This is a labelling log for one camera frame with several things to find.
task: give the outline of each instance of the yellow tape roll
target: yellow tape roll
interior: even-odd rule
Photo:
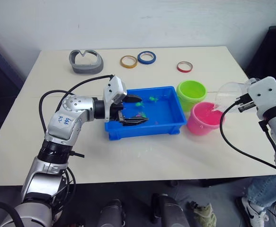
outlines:
[[[131,58],[131,59],[134,60],[134,63],[133,63],[132,65],[126,65],[126,64],[123,63],[123,59],[124,59],[124,58]],[[131,56],[131,55],[123,56],[123,57],[120,59],[120,64],[121,64],[123,67],[128,68],[128,69],[134,68],[134,67],[137,65],[137,63],[138,63],[138,60],[137,60],[135,57]]]

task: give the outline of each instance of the blue tape roll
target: blue tape roll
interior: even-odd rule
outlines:
[[[141,56],[143,56],[143,55],[149,55],[149,56],[152,57],[152,59],[149,60],[149,61],[145,61],[141,58]],[[149,64],[152,64],[156,61],[156,55],[151,51],[143,51],[143,52],[138,54],[138,61],[139,61],[139,63],[149,65]]]

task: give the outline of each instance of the pink bucket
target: pink bucket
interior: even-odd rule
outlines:
[[[193,134],[204,136],[211,130],[219,128],[223,113],[218,110],[213,111],[213,108],[213,103],[200,102],[191,109],[187,127]]]

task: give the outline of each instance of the jeans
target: jeans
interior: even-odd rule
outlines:
[[[247,199],[261,207],[270,207],[276,202],[276,175],[256,176],[248,187]]]

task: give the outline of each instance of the sneaker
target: sneaker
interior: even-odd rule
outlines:
[[[266,211],[256,212],[245,197],[238,197],[236,204],[248,227],[264,227],[264,223],[269,220]]]

